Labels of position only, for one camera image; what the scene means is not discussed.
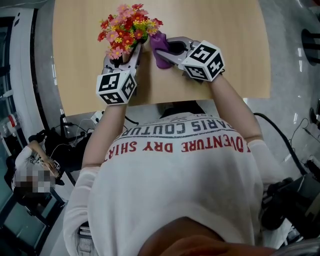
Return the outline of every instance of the flower bouquet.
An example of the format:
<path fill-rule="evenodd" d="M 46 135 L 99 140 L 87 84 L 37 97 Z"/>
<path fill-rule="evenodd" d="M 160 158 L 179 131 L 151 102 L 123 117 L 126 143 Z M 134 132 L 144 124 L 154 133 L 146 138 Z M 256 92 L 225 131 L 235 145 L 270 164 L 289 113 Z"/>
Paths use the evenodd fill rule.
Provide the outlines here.
<path fill-rule="evenodd" d="M 163 25 L 157 18 L 150 19 L 148 12 L 142 9 L 143 4 L 129 6 L 121 4 L 117 14 L 101 21 L 102 32 L 98 41 L 107 39 L 110 43 L 106 54 L 112 60 L 118 60 L 123 53 L 130 54 L 138 42 L 144 43 L 148 36 L 155 35 Z"/>

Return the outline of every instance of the artificial flower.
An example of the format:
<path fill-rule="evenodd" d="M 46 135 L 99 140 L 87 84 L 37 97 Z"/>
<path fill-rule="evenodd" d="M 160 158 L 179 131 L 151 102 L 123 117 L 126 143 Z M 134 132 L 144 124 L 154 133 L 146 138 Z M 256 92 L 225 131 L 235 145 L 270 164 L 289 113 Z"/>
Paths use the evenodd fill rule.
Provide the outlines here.
<path fill-rule="evenodd" d="M 124 28 L 126 29 L 126 30 L 130 30 L 131 29 L 131 27 L 133 26 L 133 22 L 132 22 L 132 20 L 131 19 L 128 19 L 127 21 L 126 21 L 126 23 L 124 24 Z"/>
<path fill-rule="evenodd" d="M 141 13 L 136 12 L 132 17 L 132 20 L 133 21 L 143 21 L 144 20 L 144 16 Z"/>
<path fill-rule="evenodd" d="M 109 16 L 108 16 L 108 20 L 109 21 L 112 21 L 114 19 L 114 17 L 110 14 Z"/>
<path fill-rule="evenodd" d="M 112 49 L 112 55 L 114 59 L 119 59 L 119 57 L 121 57 L 122 53 L 124 50 L 120 49 L 120 47 L 118 46 L 115 49 Z"/>
<path fill-rule="evenodd" d="M 118 33 L 116 31 L 109 31 L 108 34 L 106 34 L 106 39 L 109 41 L 109 42 L 113 42 L 117 37 L 118 37 Z"/>
<path fill-rule="evenodd" d="M 130 47 L 130 45 L 125 45 L 123 52 L 124 52 L 125 54 L 129 54 L 129 53 L 131 52 L 131 47 Z"/>
<path fill-rule="evenodd" d="M 120 43 L 120 42 L 111 42 L 110 43 L 110 45 L 111 45 L 111 48 L 112 49 L 116 49 L 117 47 L 119 47 L 120 49 L 122 49 L 122 50 L 124 50 L 125 49 L 125 46 L 122 44 L 122 43 Z"/>
<path fill-rule="evenodd" d="M 123 38 L 122 44 L 124 46 L 131 46 L 134 43 L 134 41 L 135 40 L 131 36 L 127 35 Z"/>
<path fill-rule="evenodd" d="M 142 30 L 140 30 L 140 29 L 137 29 L 137 30 L 135 31 L 135 33 L 134 33 L 134 37 L 135 37 L 136 39 L 142 38 L 143 35 L 144 35 L 144 32 L 143 32 Z"/>
<path fill-rule="evenodd" d="M 135 12 L 133 9 L 127 9 L 122 15 L 126 18 L 130 18 L 132 15 L 134 15 Z"/>
<path fill-rule="evenodd" d="M 119 14 L 123 14 L 126 10 L 129 9 L 129 6 L 126 4 L 120 4 L 119 7 L 116 9 Z"/>
<path fill-rule="evenodd" d="M 124 22 L 126 22 L 127 21 L 127 17 L 125 17 L 125 16 L 119 16 L 118 17 L 119 18 L 119 20 L 121 20 L 122 21 L 122 23 L 124 23 Z"/>
<path fill-rule="evenodd" d="M 135 38 L 135 33 L 133 30 L 130 30 L 130 37 Z"/>
<path fill-rule="evenodd" d="M 121 43 L 121 42 L 122 42 L 122 38 L 117 37 L 114 41 L 115 41 L 116 43 Z"/>
<path fill-rule="evenodd" d="M 147 15 L 149 12 L 147 12 L 146 10 L 138 10 L 137 13 L 140 13 L 141 15 Z"/>
<path fill-rule="evenodd" d="M 101 22 L 101 28 L 105 30 L 109 26 L 109 21 L 106 19 Z"/>
<path fill-rule="evenodd" d="M 122 30 L 122 29 L 117 29 L 116 32 L 118 33 L 118 36 L 120 38 L 123 38 L 125 36 L 125 34 L 126 34 L 126 32 L 124 30 Z"/>
<path fill-rule="evenodd" d="M 115 17 L 113 20 L 110 21 L 111 26 L 117 26 L 117 25 L 120 25 L 121 23 L 122 23 L 122 19 L 119 16 Z"/>
<path fill-rule="evenodd" d="M 98 36 L 98 41 L 101 42 L 104 38 L 106 38 L 106 32 L 102 31 Z"/>
<path fill-rule="evenodd" d="M 139 10 L 143 7 L 144 5 L 142 3 L 134 4 L 132 5 L 132 8 L 135 10 Z"/>
<path fill-rule="evenodd" d="M 157 33 L 158 29 L 157 28 L 148 28 L 146 30 L 146 32 L 150 35 L 150 36 L 153 36 Z"/>
<path fill-rule="evenodd" d="M 145 20 L 135 20 L 134 22 L 133 22 L 133 24 L 134 25 L 146 25 L 147 24 L 147 22 L 145 21 Z"/>
<path fill-rule="evenodd" d="M 158 20 L 157 18 L 154 18 L 152 21 L 157 23 L 159 26 L 162 26 L 164 24 L 161 20 Z"/>

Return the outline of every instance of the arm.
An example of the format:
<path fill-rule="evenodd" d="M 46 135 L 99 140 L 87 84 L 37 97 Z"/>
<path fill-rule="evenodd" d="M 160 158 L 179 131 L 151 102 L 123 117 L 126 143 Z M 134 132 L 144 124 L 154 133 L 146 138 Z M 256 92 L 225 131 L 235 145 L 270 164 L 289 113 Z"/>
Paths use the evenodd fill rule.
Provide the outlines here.
<path fill-rule="evenodd" d="M 27 147 L 30 148 L 32 151 L 37 152 L 39 154 L 39 156 L 41 157 L 41 159 L 43 161 L 44 166 L 46 166 L 55 177 L 57 177 L 59 175 L 59 173 L 55 169 L 54 162 L 47 156 L 46 152 L 44 152 L 44 150 L 42 149 L 42 147 L 40 146 L 40 144 L 36 140 L 31 141 L 27 145 Z"/>
<path fill-rule="evenodd" d="M 209 87 L 218 113 L 223 120 L 236 129 L 247 143 L 253 140 L 263 140 L 256 117 L 221 74 L 209 83 Z"/>
<path fill-rule="evenodd" d="M 84 151 L 82 168 L 101 166 L 111 144 L 123 131 L 127 105 L 108 106 Z"/>

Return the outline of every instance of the white sleeve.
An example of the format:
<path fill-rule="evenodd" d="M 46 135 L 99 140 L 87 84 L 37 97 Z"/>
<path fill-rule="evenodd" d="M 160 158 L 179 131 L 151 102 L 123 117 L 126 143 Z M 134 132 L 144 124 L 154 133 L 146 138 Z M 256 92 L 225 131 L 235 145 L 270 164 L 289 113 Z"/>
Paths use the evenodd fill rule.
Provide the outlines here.
<path fill-rule="evenodd" d="M 79 227 L 88 221 L 88 199 L 100 167 L 81 170 L 79 178 L 70 195 L 63 217 L 63 238 L 71 256 L 78 256 L 77 236 Z"/>
<path fill-rule="evenodd" d="M 24 168 L 28 161 L 29 157 L 32 155 L 32 149 L 28 146 L 25 146 L 24 149 L 20 152 L 20 154 L 15 159 L 15 167 L 17 170 L 20 170 L 21 168 Z"/>
<path fill-rule="evenodd" d="M 264 185 L 281 182 L 287 176 L 263 140 L 248 143 Z"/>

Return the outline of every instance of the desk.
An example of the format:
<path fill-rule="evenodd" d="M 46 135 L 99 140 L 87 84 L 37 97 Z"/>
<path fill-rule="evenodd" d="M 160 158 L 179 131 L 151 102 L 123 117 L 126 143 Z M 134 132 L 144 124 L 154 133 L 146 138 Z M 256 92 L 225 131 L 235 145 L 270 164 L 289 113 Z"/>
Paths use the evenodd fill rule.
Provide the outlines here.
<path fill-rule="evenodd" d="M 119 4 L 144 4 L 151 18 L 163 21 L 167 38 L 185 36 L 221 48 L 223 74 L 243 98 L 269 98 L 270 55 L 258 0 L 55 0 L 53 55 L 57 84 L 67 116 L 105 106 L 96 96 L 107 41 L 98 42 L 101 19 Z M 206 84 L 181 76 L 177 67 L 161 70 L 151 52 L 138 68 L 137 96 L 130 105 L 210 99 Z"/>

